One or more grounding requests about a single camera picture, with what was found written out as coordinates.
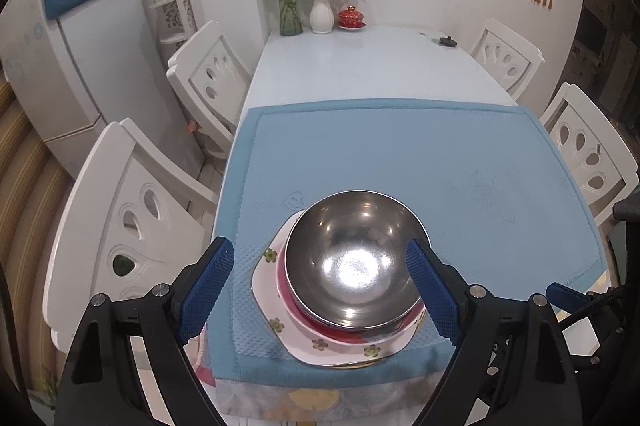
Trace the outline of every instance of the screw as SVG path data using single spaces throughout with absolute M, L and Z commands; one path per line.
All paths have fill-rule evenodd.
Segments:
M 106 295 L 102 292 L 98 292 L 98 294 L 94 294 L 92 296 L 91 305 L 93 305 L 94 307 L 100 307 L 100 305 L 102 305 L 105 300 L 107 300 Z
M 469 294 L 474 298 L 484 298 L 486 296 L 486 289 L 482 285 L 472 285 L 469 287 Z
M 164 296 L 169 292 L 169 288 L 170 287 L 168 283 L 159 283 L 153 289 L 151 289 L 151 292 L 154 296 Z
M 533 295 L 533 303 L 535 303 L 538 307 L 544 307 L 547 304 L 545 295 L 543 295 L 543 294 L 534 294 Z

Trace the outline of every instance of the table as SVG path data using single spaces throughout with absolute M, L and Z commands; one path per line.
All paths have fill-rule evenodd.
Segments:
M 250 109 L 305 102 L 404 98 L 516 106 L 463 49 L 437 44 L 441 36 L 385 27 L 328 35 L 305 32 L 293 38 L 272 34 L 242 108 L 239 129 Z

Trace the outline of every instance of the white vase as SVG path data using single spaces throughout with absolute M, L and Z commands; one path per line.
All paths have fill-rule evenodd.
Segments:
M 334 30 L 334 10 L 331 9 L 329 0 L 314 0 L 309 23 L 316 34 L 327 34 Z

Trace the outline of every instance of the striped curtain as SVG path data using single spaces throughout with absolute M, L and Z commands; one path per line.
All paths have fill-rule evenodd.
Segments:
M 14 310 L 27 388 L 59 373 L 42 294 L 57 221 L 72 179 L 51 155 L 0 70 L 0 263 Z

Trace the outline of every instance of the saucer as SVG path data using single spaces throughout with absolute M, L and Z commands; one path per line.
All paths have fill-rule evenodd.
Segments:
M 366 28 L 367 25 L 364 22 L 361 22 L 360 25 L 357 28 L 345 28 L 344 26 L 341 26 L 340 24 L 338 24 L 338 27 L 340 29 L 344 29 L 345 31 L 360 31 L 360 29 Z

